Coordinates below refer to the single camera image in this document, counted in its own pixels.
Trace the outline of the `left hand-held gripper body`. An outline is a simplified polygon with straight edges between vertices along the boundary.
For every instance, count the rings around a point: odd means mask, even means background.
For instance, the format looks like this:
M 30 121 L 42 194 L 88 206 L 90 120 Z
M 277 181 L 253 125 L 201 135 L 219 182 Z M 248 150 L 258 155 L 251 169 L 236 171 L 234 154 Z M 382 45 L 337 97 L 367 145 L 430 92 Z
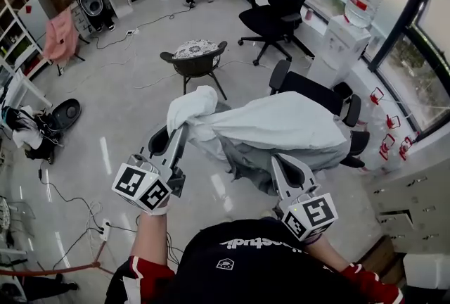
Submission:
M 170 196 L 180 196 L 185 174 L 178 167 L 159 169 L 139 153 L 121 164 L 112 191 L 145 213 L 167 213 Z

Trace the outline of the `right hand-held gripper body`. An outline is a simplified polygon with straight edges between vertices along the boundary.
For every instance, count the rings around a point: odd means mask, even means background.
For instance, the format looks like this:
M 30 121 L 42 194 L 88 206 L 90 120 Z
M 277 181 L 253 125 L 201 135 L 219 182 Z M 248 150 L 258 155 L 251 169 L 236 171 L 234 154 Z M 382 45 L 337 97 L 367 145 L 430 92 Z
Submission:
M 298 241 L 311 241 L 322 235 L 338 214 L 329 193 L 320 194 L 320 184 L 307 189 L 278 185 L 278 218 Z

